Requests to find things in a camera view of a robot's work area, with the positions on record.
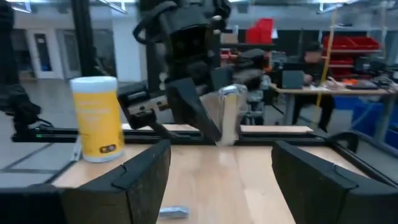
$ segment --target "desk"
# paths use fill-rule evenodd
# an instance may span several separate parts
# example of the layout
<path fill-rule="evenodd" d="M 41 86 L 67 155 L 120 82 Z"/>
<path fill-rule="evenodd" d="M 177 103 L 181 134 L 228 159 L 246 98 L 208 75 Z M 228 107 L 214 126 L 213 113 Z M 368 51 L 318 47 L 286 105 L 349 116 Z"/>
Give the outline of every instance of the desk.
<path fill-rule="evenodd" d="M 387 134 L 389 121 L 391 114 L 394 110 L 394 104 L 396 101 L 397 94 L 391 91 L 378 89 L 378 90 L 349 90 L 346 88 L 342 88 L 339 90 L 311 90 L 309 87 L 304 86 L 301 90 L 288 90 L 277 88 L 275 84 L 271 84 L 270 87 L 278 92 L 286 95 L 286 110 L 283 118 L 283 125 L 291 125 L 293 120 L 293 111 L 295 98 L 294 95 L 316 95 L 318 93 L 322 93 L 322 95 L 361 95 L 361 96 L 373 96 L 373 95 L 384 95 L 388 96 L 386 101 L 384 102 L 382 116 L 377 124 L 376 132 L 375 132 L 375 140 L 378 142 L 384 142 L 384 139 Z"/>
<path fill-rule="evenodd" d="M 295 127 L 290 132 L 306 132 Z M 104 164 L 78 161 L 54 185 L 78 187 L 134 157 L 145 145 L 126 145 L 122 157 Z M 303 147 L 316 156 L 364 175 L 327 147 Z M 271 167 L 271 147 L 172 146 L 163 207 L 191 210 L 183 220 L 159 224 L 294 224 Z"/>

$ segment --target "white lid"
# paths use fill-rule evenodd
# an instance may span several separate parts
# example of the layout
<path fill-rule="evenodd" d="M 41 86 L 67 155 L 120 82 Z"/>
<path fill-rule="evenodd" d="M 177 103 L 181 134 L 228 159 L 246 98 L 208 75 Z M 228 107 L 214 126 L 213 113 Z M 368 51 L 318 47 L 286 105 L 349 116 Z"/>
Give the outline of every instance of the white lid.
<path fill-rule="evenodd" d="M 118 79 L 114 77 L 80 77 L 70 80 L 74 93 L 102 93 L 118 89 Z"/>

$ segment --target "red storage bin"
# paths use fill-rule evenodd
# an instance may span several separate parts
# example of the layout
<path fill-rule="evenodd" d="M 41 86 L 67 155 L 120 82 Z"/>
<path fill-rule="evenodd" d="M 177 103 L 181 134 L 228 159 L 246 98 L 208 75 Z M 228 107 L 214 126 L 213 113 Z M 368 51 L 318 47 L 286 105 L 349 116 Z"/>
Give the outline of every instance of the red storage bin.
<path fill-rule="evenodd" d="M 272 31 L 271 32 L 261 32 L 260 33 L 260 43 L 261 44 L 272 44 Z"/>
<path fill-rule="evenodd" d="M 332 57 L 329 62 L 330 65 L 353 65 L 354 59 L 352 57 Z"/>
<path fill-rule="evenodd" d="M 261 31 L 257 27 L 249 28 L 246 31 L 246 43 L 248 44 L 260 44 L 261 43 Z"/>
<path fill-rule="evenodd" d="M 323 38 L 323 47 L 327 48 L 329 44 L 329 36 L 326 36 Z M 351 49 L 357 49 L 356 44 L 348 37 L 344 36 L 335 36 L 333 38 L 333 43 L 331 45 L 331 48 L 333 50 L 351 50 Z"/>
<path fill-rule="evenodd" d="M 259 19 L 256 23 L 256 27 L 260 28 L 263 31 L 271 31 L 274 28 L 274 20 L 271 18 L 262 18 Z"/>
<path fill-rule="evenodd" d="M 351 68 L 330 68 L 333 78 L 337 81 L 341 81 L 343 78 L 351 78 L 353 73 Z"/>
<path fill-rule="evenodd" d="M 356 45 L 356 50 L 379 50 L 380 45 L 371 37 L 348 37 Z"/>

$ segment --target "yellow wipes container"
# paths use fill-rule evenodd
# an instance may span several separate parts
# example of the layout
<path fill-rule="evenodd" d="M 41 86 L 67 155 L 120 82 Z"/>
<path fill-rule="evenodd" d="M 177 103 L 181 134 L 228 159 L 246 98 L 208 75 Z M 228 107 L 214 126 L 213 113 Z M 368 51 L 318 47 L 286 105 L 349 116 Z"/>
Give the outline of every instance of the yellow wipes container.
<path fill-rule="evenodd" d="M 123 130 L 114 77 L 81 77 L 70 81 L 83 158 L 106 162 L 123 153 Z"/>

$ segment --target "ceiling light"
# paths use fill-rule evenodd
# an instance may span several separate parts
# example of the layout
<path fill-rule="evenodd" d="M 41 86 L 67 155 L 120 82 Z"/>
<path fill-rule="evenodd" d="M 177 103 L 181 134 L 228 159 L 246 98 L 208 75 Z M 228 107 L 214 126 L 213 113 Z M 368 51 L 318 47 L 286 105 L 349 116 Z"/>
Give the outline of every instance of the ceiling light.
<path fill-rule="evenodd" d="M 20 9 L 18 7 L 12 7 L 12 9 L 15 10 L 15 11 L 19 11 L 19 12 L 32 13 L 32 11 L 28 11 L 28 10 L 25 10 L 25 9 Z"/>
<path fill-rule="evenodd" d="M 101 3 L 103 3 L 103 4 L 105 4 L 105 5 L 107 5 L 107 6 L 110 7 L 111 9 L 114 9 L 114 10 L 120 12 L 121 14 L 127 14 L 127 11 L 126 11 L 126 10 L 120 8 L 119 6 L 117 6 L 117 5 L 115 5 L 115 4 L 111 3 L 111 2 L 109 2 L 109 1 L 107 1 L 107 0 L 97 0 L 97 1 L 99 1 L 99 2 L 101 2 Z"/>

